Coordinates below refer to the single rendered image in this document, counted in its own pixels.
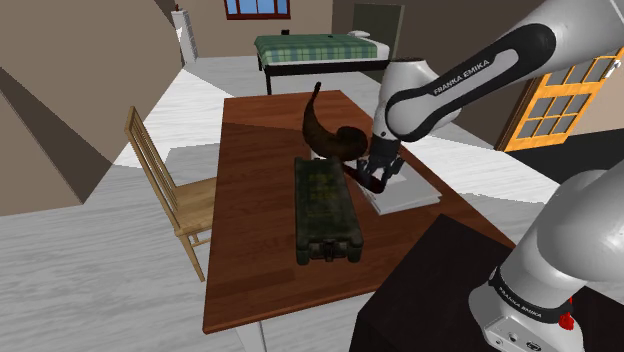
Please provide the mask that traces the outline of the dark brown curved horn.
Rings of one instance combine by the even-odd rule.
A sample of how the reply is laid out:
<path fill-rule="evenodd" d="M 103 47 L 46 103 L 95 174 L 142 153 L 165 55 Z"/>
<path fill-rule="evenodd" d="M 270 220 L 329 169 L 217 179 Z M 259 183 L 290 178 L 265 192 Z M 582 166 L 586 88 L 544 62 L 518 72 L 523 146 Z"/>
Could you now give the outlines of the dark brown curved horn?
<path fill-rule="evenodd" d="M 341 161 L 351 161 L 362 157 L 368 149 L 368 138 L 359 128 L 342 126 L 330 132 L 317 119 L 315 100 L 321 83 L 316 82 L 314 91 L 306 104 L 302 122 L 302 134 L 311 150 L 324 158 L 337 157 Z"/>

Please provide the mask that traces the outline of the white flat book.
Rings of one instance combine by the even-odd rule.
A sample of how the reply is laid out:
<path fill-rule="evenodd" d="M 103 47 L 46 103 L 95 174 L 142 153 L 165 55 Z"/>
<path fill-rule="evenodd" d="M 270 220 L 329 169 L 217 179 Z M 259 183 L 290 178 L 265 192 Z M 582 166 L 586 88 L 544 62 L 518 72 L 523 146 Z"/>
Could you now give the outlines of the white flat book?
<path fill-rule="evenodd" d="M 333 157 L 301 159 L 295 162 L 296 201 L 310 218 L 334 217 L 345 221 L 355 215 L 347 182 L 357 176 L 356 161 L 341 162 Z M 378 215 L 409 210 L 440 201 L 441 193 L 407 162 L 381 193 L 356 184 Z"/>

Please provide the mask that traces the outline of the dark green long case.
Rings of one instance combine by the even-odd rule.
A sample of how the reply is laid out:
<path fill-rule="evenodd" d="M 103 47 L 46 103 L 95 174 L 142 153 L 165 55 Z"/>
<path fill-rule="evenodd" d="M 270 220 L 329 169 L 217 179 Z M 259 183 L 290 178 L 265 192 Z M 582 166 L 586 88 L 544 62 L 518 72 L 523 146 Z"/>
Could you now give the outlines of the dark green long case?
<path fill-rule="evenodd" d="M 343 164 L 333 159 L 294 159 L 297 263 L 361 259 L 363 236 Z"/>

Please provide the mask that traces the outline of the black robot stand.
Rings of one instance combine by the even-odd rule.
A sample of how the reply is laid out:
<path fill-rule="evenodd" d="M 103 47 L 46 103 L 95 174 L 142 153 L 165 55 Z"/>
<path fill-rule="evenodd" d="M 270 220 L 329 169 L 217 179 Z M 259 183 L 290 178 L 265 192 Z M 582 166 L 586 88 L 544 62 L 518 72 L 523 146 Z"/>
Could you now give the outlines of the black robot stand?
<path fill-rule="evenodd" d="M 359 311 L 349 352 L 500 352 L 484 339 L 468 297 L 510 252 L 438 216 Z"/>

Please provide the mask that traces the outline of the dark green door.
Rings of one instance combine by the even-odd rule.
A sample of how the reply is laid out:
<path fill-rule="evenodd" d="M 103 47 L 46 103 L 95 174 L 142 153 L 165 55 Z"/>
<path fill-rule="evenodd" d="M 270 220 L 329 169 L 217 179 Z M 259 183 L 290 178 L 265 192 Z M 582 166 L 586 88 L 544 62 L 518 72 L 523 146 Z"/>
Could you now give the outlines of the dark green door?
<path fill-rule="evenodd" d="M 393 59 L 403 21 L 404 6 L 395 4 L 356 3 L 353 30 L 370 34 L 369 39 L 385 44 L 388 58 Z"/>

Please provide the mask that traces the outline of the orange door with glass panes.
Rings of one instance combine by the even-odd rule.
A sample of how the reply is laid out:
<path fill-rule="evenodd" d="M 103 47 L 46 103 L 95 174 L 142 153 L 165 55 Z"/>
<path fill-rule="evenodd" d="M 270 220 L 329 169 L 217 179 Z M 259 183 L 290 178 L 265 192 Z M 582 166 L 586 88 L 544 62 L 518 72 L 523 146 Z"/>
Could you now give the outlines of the orange door with glass panes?
<path fill-rule="evenodd" d="M 495 149 L 511 152 L 564 143 L 623 57 L 624 47 L 617 48 L 530 80 Z"/>

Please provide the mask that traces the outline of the bed with green plaid cover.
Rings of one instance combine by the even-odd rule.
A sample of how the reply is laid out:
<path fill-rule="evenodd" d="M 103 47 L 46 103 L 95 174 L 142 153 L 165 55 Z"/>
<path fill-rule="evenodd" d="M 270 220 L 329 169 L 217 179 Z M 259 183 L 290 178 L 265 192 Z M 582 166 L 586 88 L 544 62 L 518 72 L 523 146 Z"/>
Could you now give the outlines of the bed with green plaid cover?
<path fill-rule="evenodd" d="M 280 34 L 258 36 L 259 70 L 265 73 L 267 94 L 272 77 L 383 70 L 390 47 L 364 31 L 347 34 Z"/>

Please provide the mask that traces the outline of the white tall column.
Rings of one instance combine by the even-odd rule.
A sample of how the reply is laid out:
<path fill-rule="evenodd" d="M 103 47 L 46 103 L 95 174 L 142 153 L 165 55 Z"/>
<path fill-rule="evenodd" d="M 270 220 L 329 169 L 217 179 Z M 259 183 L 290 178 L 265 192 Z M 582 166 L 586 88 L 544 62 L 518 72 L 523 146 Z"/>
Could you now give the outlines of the white tall column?
<path fill-rule="evenodd" d="M 198 59 L 197 46 L 192 30 L 190 15 L 179 5 L 171 12 L 181 52 L 186 64 L 195 63 Z"/>

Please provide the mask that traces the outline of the brown wooden table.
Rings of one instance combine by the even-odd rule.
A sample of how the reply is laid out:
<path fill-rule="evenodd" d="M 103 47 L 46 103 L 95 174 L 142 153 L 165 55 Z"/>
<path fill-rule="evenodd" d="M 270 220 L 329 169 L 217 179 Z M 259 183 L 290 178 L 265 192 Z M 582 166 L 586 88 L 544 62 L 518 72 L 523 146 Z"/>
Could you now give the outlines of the brown wooden table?
<path fill-rule="evenodd" d="M 402 148 L 407 163 L 440 192 L 440 202 L 380 216 L 350 181 L 365 240 L 361 261 L 298 265 L 293 167 L 295 158 L 310 156 L 301 133 L 309 98 L 304 92 L 224 101 L 203 331 L 235 329 L 245 352 L 266 352 L 266 319 L 376 290 L 441 214 L 512 244 Z"/>

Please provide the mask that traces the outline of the light wooden chair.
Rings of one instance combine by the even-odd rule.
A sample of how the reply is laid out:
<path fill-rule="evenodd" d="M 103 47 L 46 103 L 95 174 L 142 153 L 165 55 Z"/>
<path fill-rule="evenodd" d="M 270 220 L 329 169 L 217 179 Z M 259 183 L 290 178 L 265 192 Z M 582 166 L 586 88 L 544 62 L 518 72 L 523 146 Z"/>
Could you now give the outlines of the light wooden chair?
<path fill-rule="evenodd" d="M 205 275 L 195 248 L 210 243 L 198 234 L 211 230 L 216 194 L 215 177 L 178 186 L 175 184 L 135 106 L 129 108 L 125 134 L 181 242 L 199 280 Z"/>

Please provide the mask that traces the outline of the red framed window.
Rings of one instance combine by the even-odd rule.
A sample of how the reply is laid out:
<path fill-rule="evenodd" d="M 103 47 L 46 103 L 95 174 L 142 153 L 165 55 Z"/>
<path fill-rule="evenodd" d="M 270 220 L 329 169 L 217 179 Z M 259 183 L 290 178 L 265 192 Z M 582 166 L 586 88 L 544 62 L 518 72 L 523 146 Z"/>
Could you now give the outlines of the red framed window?
<path fill-rule="evenodd" d="M 290 19 L 290 0 L 224 0 L 228 20 Z"/>

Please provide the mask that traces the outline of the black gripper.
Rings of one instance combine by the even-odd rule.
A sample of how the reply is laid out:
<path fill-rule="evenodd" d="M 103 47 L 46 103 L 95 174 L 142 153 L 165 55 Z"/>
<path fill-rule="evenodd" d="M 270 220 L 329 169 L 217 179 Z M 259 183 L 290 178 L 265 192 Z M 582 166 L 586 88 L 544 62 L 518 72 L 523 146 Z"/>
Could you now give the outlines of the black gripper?
<path fill-rule="evenodd" d="M 388 181 L 397 175 L 404 163 L 399 156 L 401 143 L 399 140 L 389 140 L 377 135 L 371 137 L 371 144 L 368 159 L 358 159 L 356 161 L 358 181 L 360 184 L 370 184 L 372 172 L 383 168 L 380 178 L 382 189 L 385 189 Z"/>

